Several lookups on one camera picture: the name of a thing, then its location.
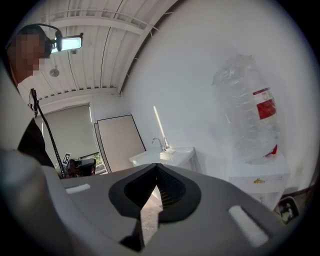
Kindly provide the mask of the chrome faucet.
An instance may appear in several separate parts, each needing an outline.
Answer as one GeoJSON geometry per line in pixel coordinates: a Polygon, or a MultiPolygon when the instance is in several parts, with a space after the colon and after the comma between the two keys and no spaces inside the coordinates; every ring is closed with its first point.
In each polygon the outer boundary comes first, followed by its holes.
{"type": "Polygon", "coordinates": [[[160,145],[160,148],[161,148],[162,152],[165,152],[170,148],[170,145],[169,145],[169,143],[168,143],[168,141],[167,141],[167,139],[165,137],[163,138],[163,142],[157,137],[153,138],[152,139],[152,144],[154,144],[155,140],[157,140],[159,142],[159,145],[160,145]]]}

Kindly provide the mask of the long ceiling light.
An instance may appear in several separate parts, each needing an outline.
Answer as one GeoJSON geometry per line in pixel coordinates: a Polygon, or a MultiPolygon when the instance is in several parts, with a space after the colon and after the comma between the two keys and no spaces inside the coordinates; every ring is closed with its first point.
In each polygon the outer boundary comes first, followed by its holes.
{"type": "Polygon", "coordinates": [[[83,39],[81,36],[63,37],[61,50],[58,50],[57,44],[55,44],[51,52],[57,53],[59,51],[61,52],[61,51],[80,49],[82,47],[82,44],[83,44],[83,39]]]}

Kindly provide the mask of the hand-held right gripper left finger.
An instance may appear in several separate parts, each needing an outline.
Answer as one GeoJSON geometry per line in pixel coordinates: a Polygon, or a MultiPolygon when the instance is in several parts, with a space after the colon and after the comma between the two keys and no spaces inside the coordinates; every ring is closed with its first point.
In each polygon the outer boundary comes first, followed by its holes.
{"type": "Polygon", "coordinates": [[[62,181],[86,256],[158,256],[157,241],[144,243],[141,213],[156,183],[156,164],[62,181]]]}

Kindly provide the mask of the person's black shirt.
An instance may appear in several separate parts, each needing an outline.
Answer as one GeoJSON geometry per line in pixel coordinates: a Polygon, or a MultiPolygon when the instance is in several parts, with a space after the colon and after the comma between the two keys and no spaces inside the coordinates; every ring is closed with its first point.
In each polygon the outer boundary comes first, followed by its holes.
{"type": "Polygon", "coordinates": [[[40,128],[34,119],[26,128],[17,148],[21,153],[36,159],[42,166],[54,168],[54,165],[46,152],[46,145],[40,128]]]}

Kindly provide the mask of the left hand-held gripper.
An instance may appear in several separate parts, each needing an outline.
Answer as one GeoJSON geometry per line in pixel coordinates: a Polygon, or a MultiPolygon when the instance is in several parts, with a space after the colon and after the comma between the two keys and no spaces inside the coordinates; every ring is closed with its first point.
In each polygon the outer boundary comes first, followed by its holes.
{"type": "Polygon", "coordinates": [[[97,161],[94,158],[71,159],[71,154],[66,152],[62,165],[65,168],[67,177],[87,177],[96,174],[97,161]]]}

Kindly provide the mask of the white water dispenser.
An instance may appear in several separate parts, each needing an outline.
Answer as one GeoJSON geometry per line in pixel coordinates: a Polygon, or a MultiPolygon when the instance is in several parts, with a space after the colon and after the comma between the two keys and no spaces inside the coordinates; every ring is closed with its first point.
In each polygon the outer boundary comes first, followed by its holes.
{"type": "Polygon", "coordinates": [[[291,170],[281,151],[255,163],[234,157],[229,165],[228,182],[274,210],[290,179],[291,170]]]}

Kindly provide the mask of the grey roller blind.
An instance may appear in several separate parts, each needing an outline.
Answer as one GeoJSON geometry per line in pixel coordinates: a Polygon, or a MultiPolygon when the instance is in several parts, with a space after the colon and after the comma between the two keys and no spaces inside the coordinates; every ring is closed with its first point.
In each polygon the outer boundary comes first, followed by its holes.
{"type": "Polygon", "coordinates": [[[66,153],[71,159],[78,159],[98,152],[88,105],[47,113],[44,117],[61,160],[66,153]]]}

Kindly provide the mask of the clear water bottle red label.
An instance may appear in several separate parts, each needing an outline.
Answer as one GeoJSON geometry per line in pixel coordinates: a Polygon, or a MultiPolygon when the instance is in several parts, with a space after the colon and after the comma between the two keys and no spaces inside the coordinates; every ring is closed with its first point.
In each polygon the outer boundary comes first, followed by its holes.
{"type": "Polygon", "coordinates": [[[237,156],[262,163],[278,148],[280,125],[267,80],[251,55],[229,58],[213,76],[237,156]]]}

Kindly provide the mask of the white vanity cabinet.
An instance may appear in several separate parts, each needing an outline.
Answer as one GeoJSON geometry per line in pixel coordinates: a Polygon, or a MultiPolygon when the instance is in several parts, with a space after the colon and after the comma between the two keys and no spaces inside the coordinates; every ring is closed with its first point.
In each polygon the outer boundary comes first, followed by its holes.
{"type": "Polygon", "coordinates": [[[176,147],[169,148],[165,152],[148,150],[130,157],[129,161],[135,167],[144,164],[163,164],[197,172],[195,155],[196,151],[193,147],[176,147]]]}

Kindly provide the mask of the beige black-framed panel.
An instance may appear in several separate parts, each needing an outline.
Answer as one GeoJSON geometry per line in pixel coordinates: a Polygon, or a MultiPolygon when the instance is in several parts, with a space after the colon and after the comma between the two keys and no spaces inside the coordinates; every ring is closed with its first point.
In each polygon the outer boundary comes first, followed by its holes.
{"type": "Polygon", "coordinates": [[[132,168],[130,158],[146,151],[133,116],[107,118],[97,124],[110,171],[132,168]]]}

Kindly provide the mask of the black framed window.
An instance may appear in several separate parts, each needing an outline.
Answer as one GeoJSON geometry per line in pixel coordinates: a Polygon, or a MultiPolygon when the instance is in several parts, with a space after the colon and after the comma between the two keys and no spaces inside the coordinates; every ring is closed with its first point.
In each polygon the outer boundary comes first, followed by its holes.
{"type": "Polygon", "coordinates": [[[98,152],[94,155],[94,159],[96,159],[95,174],[100,175],[106,173],[107,169],[103,163],[101,155],[98,152]]]}

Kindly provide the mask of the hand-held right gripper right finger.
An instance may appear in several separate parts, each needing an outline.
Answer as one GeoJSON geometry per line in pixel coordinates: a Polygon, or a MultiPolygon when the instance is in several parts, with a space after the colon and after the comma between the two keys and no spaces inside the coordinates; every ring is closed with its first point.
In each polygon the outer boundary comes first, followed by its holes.
{"type": "Polygon", "coordinates": [[[182,214],[185,219],[159,222],[143,256],[271,256],[283,225],[264,205],[231,183],[219,178],[158,164],[185,185],[185,195],[159,216],[182,214]]]}

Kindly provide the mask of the white trash bin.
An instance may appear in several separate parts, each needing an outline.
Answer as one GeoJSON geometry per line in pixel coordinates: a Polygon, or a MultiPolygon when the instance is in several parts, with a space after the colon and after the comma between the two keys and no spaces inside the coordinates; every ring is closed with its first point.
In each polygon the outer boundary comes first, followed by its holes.
{"type": "Polygon", "coordinates": [[[282,198],[277,204],[277,210],[285,225],[300,216],[296,201],[291,196],[282,198]]]}

